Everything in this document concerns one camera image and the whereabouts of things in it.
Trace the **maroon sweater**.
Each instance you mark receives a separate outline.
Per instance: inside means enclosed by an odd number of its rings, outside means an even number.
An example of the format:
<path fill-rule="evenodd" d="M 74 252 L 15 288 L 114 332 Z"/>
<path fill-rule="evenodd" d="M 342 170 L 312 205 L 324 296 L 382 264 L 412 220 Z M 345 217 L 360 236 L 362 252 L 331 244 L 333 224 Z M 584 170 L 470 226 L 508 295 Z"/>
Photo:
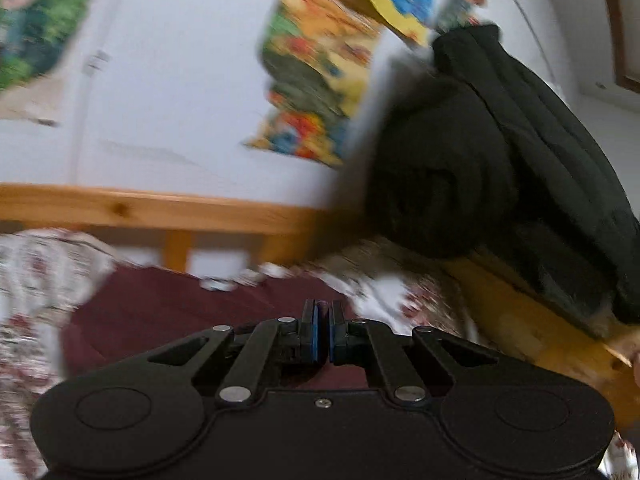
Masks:
<path fill-rule="evenodd" d="M 240 332 L 272 318 L 298 318 L 308 299 L 338 301 L 345 318 L 356 318 L 344 295 L 308 273 L 213 290 L 192 275 L 118 266 L 62 329 L 66 375 L 81 375 L 216 325 Z"/>

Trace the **black padded jacket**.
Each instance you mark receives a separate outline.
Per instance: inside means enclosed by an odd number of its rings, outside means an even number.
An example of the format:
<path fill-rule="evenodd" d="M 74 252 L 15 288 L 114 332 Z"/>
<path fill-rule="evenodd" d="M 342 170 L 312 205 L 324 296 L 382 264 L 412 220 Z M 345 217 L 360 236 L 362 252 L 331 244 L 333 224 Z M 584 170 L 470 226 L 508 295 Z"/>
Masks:
<path fill-rule="evenodd" d="M 639 319 L 639 221 L 588 129 L 502 46 L 462 27 L 374 73 L 333 205 L 431 258 L 479 249 L 583 314 Z"/>

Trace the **yellow colourful comic poster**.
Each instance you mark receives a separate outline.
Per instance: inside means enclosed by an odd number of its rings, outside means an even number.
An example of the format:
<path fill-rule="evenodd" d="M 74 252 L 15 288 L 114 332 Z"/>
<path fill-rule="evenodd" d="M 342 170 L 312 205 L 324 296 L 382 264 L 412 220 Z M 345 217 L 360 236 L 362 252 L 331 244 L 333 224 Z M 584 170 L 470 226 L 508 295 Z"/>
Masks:
<path fill-rule="evenodd" d="M 260 48 L 271 108 L 245 144 L 341 166 L 380 36 L 338 0 L 277 0 Z"/>

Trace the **floral white bedspread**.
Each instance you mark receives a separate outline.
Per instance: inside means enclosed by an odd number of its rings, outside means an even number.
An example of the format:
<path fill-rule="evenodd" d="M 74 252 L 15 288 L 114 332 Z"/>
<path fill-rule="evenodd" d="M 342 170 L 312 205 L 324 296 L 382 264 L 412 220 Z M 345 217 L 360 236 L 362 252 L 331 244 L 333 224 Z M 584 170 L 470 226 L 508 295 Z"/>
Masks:
<path fill-rule="evenodd" d="M 67 376 L 62 329 L 118 266 L 64 230 L 1 240 L 1 474 L 6 479 L 634 479 L 610 401 L 501 350 L 441 262 L 387 240 L 264 263 L 213 290 L 308 273 L 344 295 L 346 364 L 317 362 L 298 318 L 226 324 Z"/>

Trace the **green comic poster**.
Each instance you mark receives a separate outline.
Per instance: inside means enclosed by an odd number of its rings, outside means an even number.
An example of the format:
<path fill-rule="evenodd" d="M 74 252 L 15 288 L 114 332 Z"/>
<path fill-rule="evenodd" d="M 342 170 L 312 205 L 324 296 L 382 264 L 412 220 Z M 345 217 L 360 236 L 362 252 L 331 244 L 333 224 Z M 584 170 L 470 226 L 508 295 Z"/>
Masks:
<path fill-rule="evenodd" d="M 55 127 L 92 0 L 1 0 L 1 118 Z"/>

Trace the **wooden bed frame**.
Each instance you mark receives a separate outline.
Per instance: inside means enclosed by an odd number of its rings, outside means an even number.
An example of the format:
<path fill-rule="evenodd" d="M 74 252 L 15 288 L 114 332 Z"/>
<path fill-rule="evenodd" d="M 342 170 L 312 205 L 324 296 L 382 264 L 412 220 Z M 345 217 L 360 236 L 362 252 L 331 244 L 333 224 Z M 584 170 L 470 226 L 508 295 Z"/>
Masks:
<path fill-rule="evenodd" d="M 319 255 L 322 235 L 355 233 L 356 218 L 329 211 L 184 194 L 5 183 L 1 218 L 32 228 L 160 230 L 163 264 L 183 272 L 197 232 L 258 235 L 256 263 L 300 263 Z M 601 337 L 557 306 L 537 296 L 507 266 L 492 257 L 444 260 L 460 285 L 472 318 L 501 350 L 596 387 L 612 404 L 618 424 L 639 420 L 639 387 L 632 356 L 638 328 L 613 325 Z"/>

